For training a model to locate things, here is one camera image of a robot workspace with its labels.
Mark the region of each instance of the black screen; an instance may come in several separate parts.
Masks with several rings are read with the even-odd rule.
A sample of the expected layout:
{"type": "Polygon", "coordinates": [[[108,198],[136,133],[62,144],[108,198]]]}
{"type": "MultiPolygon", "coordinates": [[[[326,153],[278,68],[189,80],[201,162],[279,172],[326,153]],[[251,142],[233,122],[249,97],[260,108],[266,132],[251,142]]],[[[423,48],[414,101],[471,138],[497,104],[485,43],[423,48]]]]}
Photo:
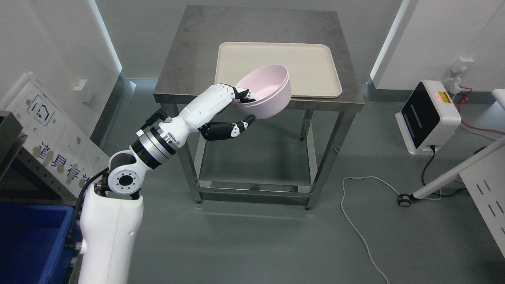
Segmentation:
{"type": "Polygon", "coordinates": [[[440,122],[440,116],[422,82],[417,85],[401,109],[401,115],[407,124],[416,149],[423,144],[426,137],[440,122]]]}

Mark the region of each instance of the plastic bowl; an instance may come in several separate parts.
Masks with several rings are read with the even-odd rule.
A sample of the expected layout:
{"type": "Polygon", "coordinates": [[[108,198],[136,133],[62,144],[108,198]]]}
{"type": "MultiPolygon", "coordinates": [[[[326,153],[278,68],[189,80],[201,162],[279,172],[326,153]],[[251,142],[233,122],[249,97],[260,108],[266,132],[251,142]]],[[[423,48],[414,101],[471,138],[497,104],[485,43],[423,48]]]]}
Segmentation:
{"type": "Polygon", "coordinates": [[[238,103],[247,114],[256,119],[266,119],[281,112],[291,99],[289,72],[286,67],[273,64],[256,69],[243,77],[237,85],[248,88],[258,100],[251,103],[238,103]]]}

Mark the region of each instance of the metal table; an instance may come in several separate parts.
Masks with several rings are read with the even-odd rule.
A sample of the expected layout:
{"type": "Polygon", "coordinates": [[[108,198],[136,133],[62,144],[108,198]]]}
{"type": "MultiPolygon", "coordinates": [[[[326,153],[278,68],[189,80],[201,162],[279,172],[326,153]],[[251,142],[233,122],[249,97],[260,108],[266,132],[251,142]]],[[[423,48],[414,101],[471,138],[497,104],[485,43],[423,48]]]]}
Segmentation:
{"type": "Polygon", "coordinates": [[[342,84],[334,99],[292,98],[288,109],[305,110],[300,139],[306,141],[311,186],[226,183],[200,180],[205,141],[200,139],[193,162],[189,146],[178,151],[193,198],[304,205],[312,209],[347,131],[364,100],[336,12],[255,9],[219,6],[187,6],[161,72],[154,96],[169,115],[177,116],[177,104],[188,104],[214,84],[218,47],[223,42],[320,43],[328,46],[342,84]],[[314,110],[339,112],[322,161],[316,163],[312,134],[314,110]]]}

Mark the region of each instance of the blue plastic crate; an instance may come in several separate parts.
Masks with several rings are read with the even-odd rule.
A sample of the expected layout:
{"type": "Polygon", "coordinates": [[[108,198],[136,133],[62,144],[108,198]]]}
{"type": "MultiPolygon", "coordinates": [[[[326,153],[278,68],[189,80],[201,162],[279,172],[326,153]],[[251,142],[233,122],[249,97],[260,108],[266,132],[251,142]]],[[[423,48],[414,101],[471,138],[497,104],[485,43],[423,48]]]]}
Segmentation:
{"type": "Polygon", "coordinates": [[[64,250],[70,206],[0,203],[0,282],[61,284],[73,256],[64,250]]]}

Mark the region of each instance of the epoxy floor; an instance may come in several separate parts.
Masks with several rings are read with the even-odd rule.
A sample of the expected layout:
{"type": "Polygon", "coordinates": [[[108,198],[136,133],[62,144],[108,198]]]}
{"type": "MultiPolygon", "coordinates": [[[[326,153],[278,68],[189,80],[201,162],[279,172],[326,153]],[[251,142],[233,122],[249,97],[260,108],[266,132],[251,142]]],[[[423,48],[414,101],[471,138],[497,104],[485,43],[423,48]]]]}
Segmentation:
{"type": "MultiPolygon", "coordinates": [[[[156,81],[134,82],[133,98],[123,102],[127,114],[113,122],[120,131],[109,139],[109,155],[126,149],[138,127],[159,108],[152,95],[156,81]]],[[[196,204],[177,156],[149,172],[141,191],[145,212],[129,283],[386,283],[345,219],[340,201],[347,176],[375,175],[401,193],[422,186],[420,175],[429,157],[407,152],[394,118],[401,107],[366,102],[312,211],[292,205],[196,204]]],[[[336,116],[314,113],[318,161],[336,116]]],[[[236,108],[219,116],[225,121],[243,117],[236,108]]],[[[237,139],[212,144],[205,174],[257,182],[307,181],[298,140],[302,117],[302,111],[284,111],[255,122],[237,139]]],[[[465,105],[463,117],[505,130],[505,111],[498,104],[465,105]]],[[[192,134],[188,141],[193,155],[197,140],[192,134]]],[[[437,153],[426,179],[491,142],[459,128],[437,153]]],[[[456,181],[448,185],[461,186],[456,181]]],[[[376,180],[347,180],[345,189],[344,207],[390,283],[503,283],[505,258],[468,193],[402,208],[396,194],[376,180]]]]}

